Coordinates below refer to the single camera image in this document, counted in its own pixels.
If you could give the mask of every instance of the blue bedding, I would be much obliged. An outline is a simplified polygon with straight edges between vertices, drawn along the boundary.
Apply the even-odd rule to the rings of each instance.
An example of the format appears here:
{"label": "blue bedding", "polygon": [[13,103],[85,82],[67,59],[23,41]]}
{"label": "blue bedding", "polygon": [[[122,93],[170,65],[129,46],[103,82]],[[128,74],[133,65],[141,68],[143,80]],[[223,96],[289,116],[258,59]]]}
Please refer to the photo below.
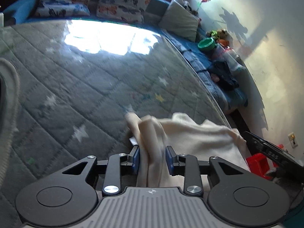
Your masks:
{"label": "blue bedding", "polygon": [[202,70],[206,70],[212,62],[198,49],[197,43],[186,40],[173,33],[162,33],[173,42],[189,64],[194,68],[195,72],[197,72],[203,80],[207,89],[212,93],[223,112],[234,110],[239,106],[248,105],[247,96],[240,88],[235,88],[232,91],[224,91],[211,80],[208,71],[201,72]]}

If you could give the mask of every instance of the white cloth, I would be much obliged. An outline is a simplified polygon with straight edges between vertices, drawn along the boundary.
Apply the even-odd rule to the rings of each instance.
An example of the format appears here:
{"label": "white cloth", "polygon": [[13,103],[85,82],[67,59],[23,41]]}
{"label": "white cloth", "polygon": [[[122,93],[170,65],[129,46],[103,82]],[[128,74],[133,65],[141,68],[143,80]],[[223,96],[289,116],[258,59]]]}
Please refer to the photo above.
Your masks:
{"label": "white cloth", "polygon": [[[170,176],[165,160],[165,147],[171,145],[176,154],[191,154],[198,160],[208,161],[219,156],[245,170],[246,142],[235,130],[219,126],[209,120],[196,124],[184,113],[174,113],[172,119],[127,113],[126,120],[140,148],[138,187],[174,187],[183,189],[183,176]],[[207,177],[202,176],[204,190],[209,190]]]}

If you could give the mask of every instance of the white wall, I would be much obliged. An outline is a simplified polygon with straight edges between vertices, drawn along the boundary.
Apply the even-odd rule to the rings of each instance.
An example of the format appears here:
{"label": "white wall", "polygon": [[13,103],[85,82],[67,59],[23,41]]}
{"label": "white wall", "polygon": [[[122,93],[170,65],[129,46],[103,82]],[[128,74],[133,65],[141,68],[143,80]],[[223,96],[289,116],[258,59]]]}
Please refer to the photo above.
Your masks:
{"label": "white wall", "polygon": [[[191,0],[195,7],[197,1]],[[304,152],[304,0],[212,0],[199,15],[206,30],[227,28],[250,74],[239,78],[249,106],[240,112],[250,130]],[[291,149],[294,132],[299,147]]]}

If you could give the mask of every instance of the quilted blanket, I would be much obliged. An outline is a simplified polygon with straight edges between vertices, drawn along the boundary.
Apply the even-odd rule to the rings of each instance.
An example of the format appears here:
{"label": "quilted blanket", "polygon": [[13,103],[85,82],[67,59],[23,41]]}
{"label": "quilted blanket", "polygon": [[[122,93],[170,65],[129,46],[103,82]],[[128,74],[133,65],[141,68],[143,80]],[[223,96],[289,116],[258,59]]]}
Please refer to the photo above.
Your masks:
{"label": "quilted blanket", "polygon": [[22,24],[0,30],[0,57],[20,76],[1,227],[21,224],[14,201],[24,186],[87,155],[129,153],[127,112],[157,118],[183,112],[198,124],[229,126],[180,52],[149,30],[80,20]]}

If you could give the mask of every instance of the yellow star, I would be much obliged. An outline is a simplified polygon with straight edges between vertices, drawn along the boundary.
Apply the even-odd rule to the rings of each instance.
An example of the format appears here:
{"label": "yellow star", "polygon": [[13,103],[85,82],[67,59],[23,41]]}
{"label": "yellow star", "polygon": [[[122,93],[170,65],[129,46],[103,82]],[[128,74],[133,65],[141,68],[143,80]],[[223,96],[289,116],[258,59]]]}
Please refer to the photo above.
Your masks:
{"label": "yellow star", "polygon": [[155,93],[155,98],[159,101],[159,102],[164,102],[165,100],[163,99],[163,97],[160,94],[156,94]]}

